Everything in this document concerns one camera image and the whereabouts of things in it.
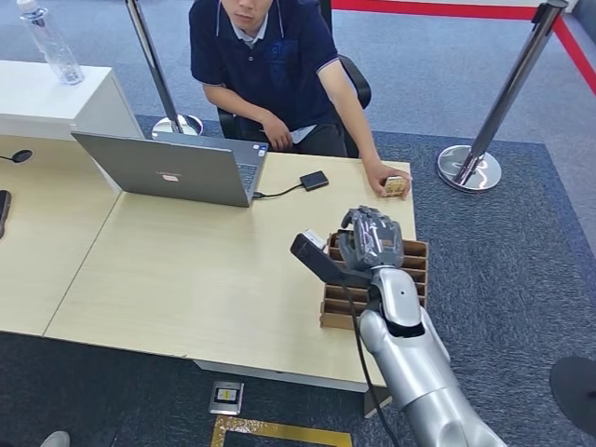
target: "navy polo shirt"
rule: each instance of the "navy polo shirt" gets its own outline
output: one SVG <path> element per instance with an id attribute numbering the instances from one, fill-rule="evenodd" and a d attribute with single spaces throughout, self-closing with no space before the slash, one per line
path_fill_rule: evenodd
<path id="1" fill-rule="evenodd" d="M 334 123 L 333 106 L 318 72 L 337 59 L 317 0 L 273 0 L 263 40 L 250 48 L 232 28 L 219 0 L 196 0 L 190 9 L 192 76 L 225 85 L 267 109 L 290 131 Z M 245 129 L 261 126 L 243 119 Z"/>

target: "bottle cap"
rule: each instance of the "bottle cap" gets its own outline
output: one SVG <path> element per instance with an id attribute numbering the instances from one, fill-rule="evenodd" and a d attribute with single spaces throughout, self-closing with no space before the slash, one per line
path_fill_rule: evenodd
<path id="1" fill-rule="evenodd" d="M 17 5 L 21 12 L 34 12 L 39 9 L 36 0 L 17 0 Z"/>

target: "wooden desk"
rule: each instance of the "wooden desk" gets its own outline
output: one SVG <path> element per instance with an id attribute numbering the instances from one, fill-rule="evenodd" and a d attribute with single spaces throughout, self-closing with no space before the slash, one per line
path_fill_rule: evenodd
<path id="1" fill-rule="evenodd" d="M 412 197 L 374 196 L 358 160 L 279 154 L 267 156 L 259 190 L 277 193 L 318 169 L 330 184 L 247 210 L 122 194 L 46 336 L 366 391 L 354 334 L 319 326 L 324 286 L 290 246 L 307 228 L 326 237 L 361 204 L 416 238 Z"/>
<path id="2" fill-rule="evenodd" d="M 118 193 L 75 142 L 0 136 L 0 189 L 12 205 L 0 240 L 0 329 L 41 335 Z"/>

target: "plastic bottle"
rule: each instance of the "plastic bottle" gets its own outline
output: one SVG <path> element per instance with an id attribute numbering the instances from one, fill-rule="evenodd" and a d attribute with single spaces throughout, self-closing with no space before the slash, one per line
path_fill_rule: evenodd
<path id="1" fill-rule="evenodd" d="M 60 82 L 72 86 L 85 78 L 46 8 L 36 0 L 17 0 L 17 5 L 21 20 Z"/>

